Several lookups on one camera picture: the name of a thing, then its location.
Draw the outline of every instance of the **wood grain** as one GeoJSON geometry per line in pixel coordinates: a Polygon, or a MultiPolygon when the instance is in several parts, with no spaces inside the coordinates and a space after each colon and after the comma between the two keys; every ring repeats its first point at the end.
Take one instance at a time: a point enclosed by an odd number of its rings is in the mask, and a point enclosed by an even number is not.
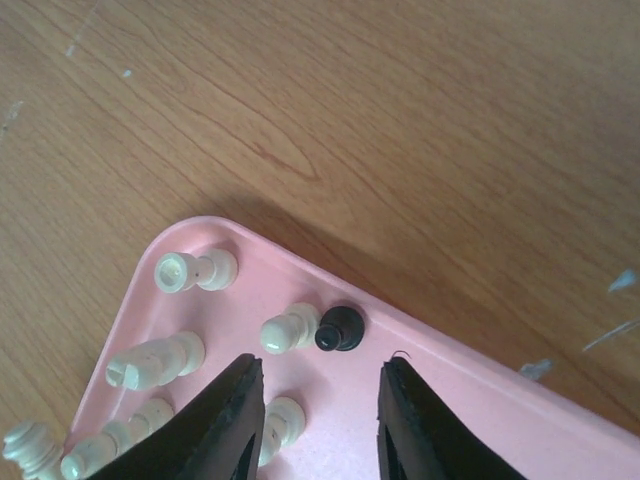
{"type": "Polygon", "coordinates": [[[542,383],[640,433],[640,329],[582,352],[640,316],[607,293],[640,269],[637,2],[0,0],[0,22],[0,113],[24,102],[3,431],[63,438],[145,247],[214,214],[509,367],[552,359],[542,383]]]}

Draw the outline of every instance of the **chess piece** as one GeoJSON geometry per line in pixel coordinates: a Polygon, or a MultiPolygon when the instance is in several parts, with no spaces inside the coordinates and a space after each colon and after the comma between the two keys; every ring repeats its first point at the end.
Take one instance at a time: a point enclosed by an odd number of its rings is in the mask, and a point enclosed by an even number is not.
{"type": "Polygon", "coordinates": [[[306,426],[302,407],[287,397],[278,397],[267,405],[259,466],[266,465],[280,451],[293,445],[306,426]]]}
{"type": "Polygon", "coordinates": [[[346,306],[333,307],[320,320],[315,335],[316,345],[325,352],[353,350],[360,345],[364,330],[364,320],[357,310],[346,306]]]}
{"type": "Polygon", "coordinates": [[[238,275],[238,262],[226,250],[212,249],[198,258],[188,253],[163,255],[154,272],[156,285],[165,293],[176,293],[198,285],[203,290],[224,290],[238,275]]]}
{"type": "Polygon", "coordinates": [[[267,320],[260,330],[260,344],[269,353],[282,354],[313,344],[320,312],[308,303],[294,303],[282,315],[267,320]]]}
{"type": "Polygon", "coordinates": [[[173,415],[173,409],[164,400],[149,400],[136,410],[128,422],[111,421],[100,433],[75,445],[62,459],[62,475],[66,480],[80,480],[93,475],[158,430],[173,415]]]}
{"type": "Polygon", "coordinates": [[[25,480],[63,480],[62,446],[53,441],[44,423],[25,421],[13,428],[4,437],[2,456],[20,466],[25,480]]]}
{"type": "Polygon", "coordinates": [[[204,357],[200,337],[193,332],[180,332],[117,353],[107,365],[106,380],[112,387],[147,390],[194,372],[204,357]]]}

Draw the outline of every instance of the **white pawn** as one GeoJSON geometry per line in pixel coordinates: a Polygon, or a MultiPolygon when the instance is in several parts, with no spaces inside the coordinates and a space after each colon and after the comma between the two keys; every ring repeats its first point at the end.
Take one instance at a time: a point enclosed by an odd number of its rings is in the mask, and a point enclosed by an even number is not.
{"type": "Polygon", "coordinates": [[[65,480],[80,480],[93,475],[172,417],[173,409],[167,402],[160,398],[149,400],[136,410],[127,423],[111,421],[100,433],[74,446],[62,459],[62,475],[65,480]]]}
{"type": "Polygon", "coordinates": [[[260,344],[278,355],[314,343],[320,325],[320,312],[308,303],[294,303],[282,315],[267,320],[260,330],[260,344]]]}
{"type": "Polygon", "coordinates": [[[204,357],[200,337],[180,332],[117,353],[107,365],[106,380],[112,387],[147,390],[196,371],[204,357]]]}
{"type": "Polygon", "coordinates": [[[267,405],[258,466],[266,465],[281,448],[293,445],[306,426],[302,407],[287,397],[278,397],[267,405]]]}
{"type": "Polygon", "coordinates": [[[156,285],[165,293],[188,290],[195,284],[203,290],[224,290],[237,276],[236,258],[220,249],[198,258],[188,253],[167,253],[158,260],[154,273],[156,285]]]}
{"type": "Polygon", "coordinates": [[[62,446],[57,445],[43,423],[25,421],[4,437],[2,456],[16,462],[25,480],[63,480],[60,475],[62,446]]]}

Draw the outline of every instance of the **white chess piece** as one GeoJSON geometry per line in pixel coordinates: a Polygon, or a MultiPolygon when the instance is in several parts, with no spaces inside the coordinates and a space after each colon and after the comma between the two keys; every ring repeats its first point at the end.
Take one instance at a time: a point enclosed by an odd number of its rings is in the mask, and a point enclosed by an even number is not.
{"type": "Polygon", "coordinates": [[[147,390],[194,372],[204,357],[200,337],[193,332],[180,332],[117,353],[109,361],[105,376],[112,387],[147,390]]]}
{"type": "Polygon", "coordinates": [[[294,303],[282,315],[267,320],[260,330],[260,344],[269,353],[279,355],[314,343],[320,324],[320,312],[308,303],[294,303]]]}
{"type": "Polygon", "coordinates": [[[73,447],[60,464],[65,480],[87,478],[144,440],[173,417],[171,406],[160,398],[146,402],[126,422],[111,421],[100,433],[73,447]]]}
{"type": "Polygon", "coordinates": [[[238,275],[238,262],[226,250],[214,248],[201,257],[171,252],[163,255],[154,273],[156,285],[165,293],[176,293],[198,285],[203,290],[224,290],[238,275]]]}
{"type": "Polygon", "coordinates": [[[16,462],[25,480],[63,480],[60,474],[62,446],[57,445],[49,427],[25,421],[4,437],[2,456],[16,462]]]}
{"type": "Polygon", "coordinates": [[[306,426],[302,407],[287,397],[278,397],[267,405],[258,466],[266,465],[281,448],[293,445],[306,426]]]}

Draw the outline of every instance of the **wooden table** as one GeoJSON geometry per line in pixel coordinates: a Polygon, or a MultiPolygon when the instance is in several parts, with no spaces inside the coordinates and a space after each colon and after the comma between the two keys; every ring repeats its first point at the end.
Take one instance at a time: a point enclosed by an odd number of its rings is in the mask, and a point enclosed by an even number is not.
{"type": "MultiPolygon", "coordinates": [[[[238,221],[640,434],[640,6],[0,0],[0,426],[62,439],[136,263],[238,221]]],[[[3,463],[6,478],[16,470],[3,463]]]]}

